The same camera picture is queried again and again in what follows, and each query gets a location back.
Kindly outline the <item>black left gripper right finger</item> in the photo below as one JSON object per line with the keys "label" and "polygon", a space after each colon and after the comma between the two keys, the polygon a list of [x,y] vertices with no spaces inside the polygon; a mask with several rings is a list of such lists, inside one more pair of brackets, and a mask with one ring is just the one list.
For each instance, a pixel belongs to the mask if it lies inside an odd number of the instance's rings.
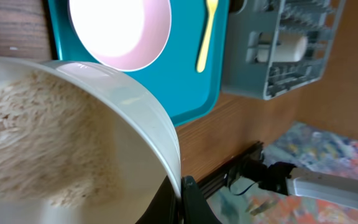
{"label": "black left gripper right finger", "polygon": [[221,224],[207,203],[207,199],[223,186],[221,180],[208,177],[197,183],[192,176],[188,175],[182,178],[181,185],[184,224]]}

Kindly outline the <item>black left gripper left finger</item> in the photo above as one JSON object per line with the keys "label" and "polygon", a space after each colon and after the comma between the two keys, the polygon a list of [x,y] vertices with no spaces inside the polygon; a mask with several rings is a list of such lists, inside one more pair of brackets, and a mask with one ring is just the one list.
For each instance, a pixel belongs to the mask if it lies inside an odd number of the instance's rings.
{"label": "black left gripper left finger", "polygon": [[136,224],[177,224],[178,200],[168,177],[166,177],[145,213]]}

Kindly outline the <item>pale green bowl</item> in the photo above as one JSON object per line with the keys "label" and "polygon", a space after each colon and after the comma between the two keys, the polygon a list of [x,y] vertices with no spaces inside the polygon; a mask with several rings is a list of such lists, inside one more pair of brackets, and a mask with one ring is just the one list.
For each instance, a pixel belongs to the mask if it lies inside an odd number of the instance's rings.
{"label": "pale green bowl", "polygon": [[0,223],[135,223],[150,211],[162,184],[181,195],[180,147],[163,106],[144,86],[113,68],[92,62],[31,62],[0,57],[0,82],[42,70],[77,85],[114,112],[117,163],[124,190],[120,199],[90,208],[55,207],[48,201],[2,202]]}

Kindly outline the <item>beige rice grains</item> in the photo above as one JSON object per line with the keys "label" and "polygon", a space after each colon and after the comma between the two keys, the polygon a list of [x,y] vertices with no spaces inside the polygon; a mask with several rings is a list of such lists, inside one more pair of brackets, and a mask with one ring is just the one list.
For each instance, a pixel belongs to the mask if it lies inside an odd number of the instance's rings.
{"label": "beige rice grains", "polygon": [[0,200],[77,207],[122,193],[114,112],[89,93],[34,71],[0,86]]}

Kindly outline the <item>white plastic cup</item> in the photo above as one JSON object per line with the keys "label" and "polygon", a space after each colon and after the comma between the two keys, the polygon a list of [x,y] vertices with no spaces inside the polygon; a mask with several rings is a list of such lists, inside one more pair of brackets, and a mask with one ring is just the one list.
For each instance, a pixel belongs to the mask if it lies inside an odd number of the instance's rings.
{"label": "white plastic cup", "polygon": [[[268,48],[258,50],[256,56],[258,62],[267,61],[271,40],[272,34],[261,34],[259,45]],[[307,45],[308,38],[305,35],[280,33],[272,60],[273,62],[299,62],[306,53]]]}

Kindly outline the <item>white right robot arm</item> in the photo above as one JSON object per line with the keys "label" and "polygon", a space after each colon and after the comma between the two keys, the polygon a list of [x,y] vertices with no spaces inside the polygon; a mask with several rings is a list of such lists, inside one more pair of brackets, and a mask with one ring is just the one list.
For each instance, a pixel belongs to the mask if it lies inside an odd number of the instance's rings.
{"label": "white right robot arm", "polygon": [[358,180],[314,172],[286,162],[271,166],[247,159],[239,164],[229,184],[237,178],[253,180],[258,187],[282,195],[316,198],[358,209]]}

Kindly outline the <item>grey dishwasher rack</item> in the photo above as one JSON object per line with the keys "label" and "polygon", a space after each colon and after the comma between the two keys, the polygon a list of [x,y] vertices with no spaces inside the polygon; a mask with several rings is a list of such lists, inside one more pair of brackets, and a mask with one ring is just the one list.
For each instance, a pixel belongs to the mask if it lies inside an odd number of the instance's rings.
{"label": "grey dishwasher rack", "polygon": [[[321,79],[345,4],[346,0],[231,1],[222,91],[271,100]],[[272,34],[269,48],[259,45],[262,33]],[[307,36],[307,50],[299,62],[273,62],[280,33]],[[258,62],[258,50],[267,48],[267,61]]]}

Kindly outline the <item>colourful floor mat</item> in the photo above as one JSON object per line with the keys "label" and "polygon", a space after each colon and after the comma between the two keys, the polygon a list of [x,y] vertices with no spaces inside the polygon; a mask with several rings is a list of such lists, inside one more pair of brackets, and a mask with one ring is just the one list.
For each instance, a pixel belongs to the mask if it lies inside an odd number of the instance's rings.
{"label": "colourful floor mat", "polygon": [[358,140],[295,123],[263,155],[289,176],[272,190],[243,177],[219,189],[207,202],[221,223],[358,223]]}

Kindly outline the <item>teal plastic tray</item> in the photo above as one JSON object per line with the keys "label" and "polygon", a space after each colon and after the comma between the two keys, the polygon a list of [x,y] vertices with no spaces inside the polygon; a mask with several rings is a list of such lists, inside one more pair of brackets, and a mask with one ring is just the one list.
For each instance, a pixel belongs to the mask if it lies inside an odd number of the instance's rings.
{"label": "teal plastic tray", "polygon": [[172,1],[173,22],[159,58],[128,75],[159,100],[175,126],[208,114],[220,92],[229,1],[219,1],[204,72],[196,58],[206,23],[204,1]]}

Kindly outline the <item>large pink plate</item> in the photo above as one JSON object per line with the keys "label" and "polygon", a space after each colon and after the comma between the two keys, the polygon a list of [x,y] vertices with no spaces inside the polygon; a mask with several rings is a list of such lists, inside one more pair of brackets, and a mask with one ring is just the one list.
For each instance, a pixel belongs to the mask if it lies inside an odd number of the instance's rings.
{"label": "large pink plate", "polygon": [[73,28],[98,62],[141,70],[163,52],[170,36],[169,0],[69,0]]}

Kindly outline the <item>yellow plastic spoon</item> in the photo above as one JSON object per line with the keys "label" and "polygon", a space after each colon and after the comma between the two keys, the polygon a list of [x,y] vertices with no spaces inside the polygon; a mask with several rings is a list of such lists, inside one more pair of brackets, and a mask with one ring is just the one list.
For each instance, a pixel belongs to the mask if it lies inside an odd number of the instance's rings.
{"label": "yellow plastic spoon", "polygon": [[196,71],[201,73],[205,70],[206,62],[208,59],[209,43],[211,40],[211,33],[213,29],[214,16],[218,8],[219,0],[206,0],[206,8],[208,12],[208,18],[206,27],[204,30],[203,41],[201,43],[198,60],[196,63]]}

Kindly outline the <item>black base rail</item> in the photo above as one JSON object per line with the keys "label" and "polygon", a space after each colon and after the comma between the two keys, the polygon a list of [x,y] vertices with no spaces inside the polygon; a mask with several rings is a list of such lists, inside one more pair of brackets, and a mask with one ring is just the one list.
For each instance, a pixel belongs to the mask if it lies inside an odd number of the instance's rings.
{"label": "black base rail", "polygon": [[264,160],[264,156],[262,155],[263,148],[264,144],[257,141],[240,154],[229,159],[206,177],[197,181],[204,198],[210,198],[210,196],[222,187],[228,187],[235,182],[241,176],[242,166],[248,160],[252,159],[262,162]]}

